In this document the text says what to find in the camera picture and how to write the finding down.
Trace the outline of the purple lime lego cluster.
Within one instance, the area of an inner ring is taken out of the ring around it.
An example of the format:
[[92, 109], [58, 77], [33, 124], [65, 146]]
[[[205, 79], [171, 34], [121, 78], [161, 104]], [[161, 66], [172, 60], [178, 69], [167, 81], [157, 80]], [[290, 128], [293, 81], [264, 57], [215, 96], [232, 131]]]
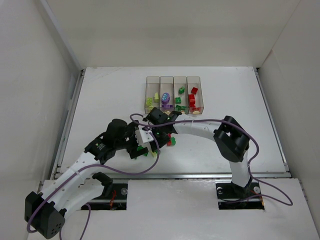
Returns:
[[167, 105], [170, 102], [171, 96], [168, 92], [165, 92], [161, 96], [161, 104]]

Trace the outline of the green wedge lego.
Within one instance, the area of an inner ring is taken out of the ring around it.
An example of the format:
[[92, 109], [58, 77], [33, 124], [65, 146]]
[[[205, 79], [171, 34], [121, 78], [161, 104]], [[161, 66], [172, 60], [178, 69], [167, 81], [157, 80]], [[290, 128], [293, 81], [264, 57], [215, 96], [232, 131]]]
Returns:
[[187, 106], [176, 105], [174, 110], [178, 112], [185, 112], [188, 109]]

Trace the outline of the green square lego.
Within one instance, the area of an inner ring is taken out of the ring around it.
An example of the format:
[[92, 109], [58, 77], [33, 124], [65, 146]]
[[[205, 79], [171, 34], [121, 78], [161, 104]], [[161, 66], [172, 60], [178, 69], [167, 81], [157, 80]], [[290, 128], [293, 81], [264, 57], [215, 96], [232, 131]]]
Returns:
[[182, 103], [181, 97], [176, 97], [176, 98], [174, 99], [174, 102], [175, 102], [175, 104], [181, 104], [181, 103]]
[[178, 89], [178, 94], [179, 94], [179, 95], [182, 95], [182, 94], [185, 93], [185, 91], [186, 91], [186, 88], [185, 88], [184, 86], [181, 86], [181, 87]]

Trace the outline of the green purple lego plate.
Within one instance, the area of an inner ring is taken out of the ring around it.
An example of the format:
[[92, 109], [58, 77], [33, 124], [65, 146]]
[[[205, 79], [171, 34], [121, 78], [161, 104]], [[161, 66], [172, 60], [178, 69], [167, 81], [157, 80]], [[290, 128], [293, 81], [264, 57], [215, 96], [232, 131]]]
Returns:
[[158, 151], [149, 151], [147, 147], [138, 146], [137, 149], [133, 152], [133, 158], [136, 160], [140, 156], [147, 157], [149, 154], [151, 154], [155, 158], [158, 155]]

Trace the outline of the red round lego stack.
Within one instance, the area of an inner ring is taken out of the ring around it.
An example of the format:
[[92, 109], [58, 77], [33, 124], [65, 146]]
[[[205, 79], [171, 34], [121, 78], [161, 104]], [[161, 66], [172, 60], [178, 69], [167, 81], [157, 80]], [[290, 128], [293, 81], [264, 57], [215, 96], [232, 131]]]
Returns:
[[193, 93], [188, 95], [188, 103], [190, 108], [194, 108], [196, 106], [196, 98]]

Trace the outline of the red square lego brick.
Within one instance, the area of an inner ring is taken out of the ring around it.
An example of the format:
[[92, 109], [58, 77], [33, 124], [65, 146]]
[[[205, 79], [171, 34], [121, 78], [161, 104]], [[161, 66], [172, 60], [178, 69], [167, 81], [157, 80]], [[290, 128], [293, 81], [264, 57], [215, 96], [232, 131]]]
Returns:
[[197, 87], [193, 87], [192, 90], [191, 90], [191, 93], [194, 94], [194, 95], [196, 95], [197, 92], [198, 92], [198, 90], [199, 90], [199, 89], [198, 89]]

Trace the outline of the red green lego stack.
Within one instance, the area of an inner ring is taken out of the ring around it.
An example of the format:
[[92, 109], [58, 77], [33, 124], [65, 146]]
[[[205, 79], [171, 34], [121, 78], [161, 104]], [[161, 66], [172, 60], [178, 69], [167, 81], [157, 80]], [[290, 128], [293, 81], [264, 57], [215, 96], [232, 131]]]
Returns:
[[176, 138], [173, 137], [171, 134], [168, 134], [168, 137], [169, 137], [169, 141], [166, 143], [166, 145], [168, 147], [175, 146], [176, 145]]

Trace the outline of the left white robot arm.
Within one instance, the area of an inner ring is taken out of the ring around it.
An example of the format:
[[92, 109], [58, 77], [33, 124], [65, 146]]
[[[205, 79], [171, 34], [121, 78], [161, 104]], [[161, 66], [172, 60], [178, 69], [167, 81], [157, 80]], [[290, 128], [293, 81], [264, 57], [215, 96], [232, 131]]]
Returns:
[[88, 201], [108, 196], [113, 179], [101, 170], [118, 150], [136, 154], [138, 124], [113, 119], [105, 132], [85, 148], [75, 163], [48, 188], [32, 191], [25, 198], [24, 219], [28, 233], [40, 233], [49, 240], [59, 233], [66, 219]]

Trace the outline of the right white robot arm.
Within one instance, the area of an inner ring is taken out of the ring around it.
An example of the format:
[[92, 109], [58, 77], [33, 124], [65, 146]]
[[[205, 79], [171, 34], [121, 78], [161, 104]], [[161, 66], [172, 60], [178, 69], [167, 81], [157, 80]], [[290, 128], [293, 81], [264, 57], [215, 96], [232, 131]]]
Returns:
[[212, 140], [222, 157], [229, 161], [231, 182], [241, 188], [247, 187], [252, 181], [248, 170], [248, 149], [250, 139], [243, 133], [242, 127], [231, 116], [226, 116], [219, 126], [215, 122], [200, 121], [196, 117], [172, 111], [170, 114], [153, 108], [143, 119], [152, 125], [172, 125], [157, 127], [161, 133], [184, 134]]

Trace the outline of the aluminium rail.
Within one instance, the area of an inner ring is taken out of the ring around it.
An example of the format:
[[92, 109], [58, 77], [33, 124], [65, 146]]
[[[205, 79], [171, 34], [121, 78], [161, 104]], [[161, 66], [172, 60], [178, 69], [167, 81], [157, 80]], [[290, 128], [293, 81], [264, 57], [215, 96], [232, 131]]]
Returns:
[[[120, 173], [106, 173], [107, 176], [113, 179], [231, 179], [232, 175], [227, 173], [219, 174], [173, 174], [173, 173], [147, 173], [141, 175], [124, 175]], [[278, 173], [256, 173], [255, 178], [268, 179], [268, 178], [292, 178], [290, 172], [278, 172]]]

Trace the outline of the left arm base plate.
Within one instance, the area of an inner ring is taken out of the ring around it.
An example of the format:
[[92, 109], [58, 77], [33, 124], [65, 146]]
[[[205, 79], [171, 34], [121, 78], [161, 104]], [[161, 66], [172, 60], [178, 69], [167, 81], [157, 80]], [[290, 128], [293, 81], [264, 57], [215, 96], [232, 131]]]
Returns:
[[100, 196], [90, 200], [87, 204], [93, 211], [124, 211], [127, 209], [127, 197], [128, 184], [113, 183], [111, 189], [104, 188]]

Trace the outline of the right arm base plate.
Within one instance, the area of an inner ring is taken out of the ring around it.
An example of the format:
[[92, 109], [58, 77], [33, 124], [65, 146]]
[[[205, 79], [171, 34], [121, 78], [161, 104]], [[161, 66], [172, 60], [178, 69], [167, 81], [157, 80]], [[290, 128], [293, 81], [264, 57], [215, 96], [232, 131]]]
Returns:
[[232, 182], [216, 184], [219, 210], [264, 210], [260, 193], [260, 185], [257, 182], [251, 182], [245, 188]]

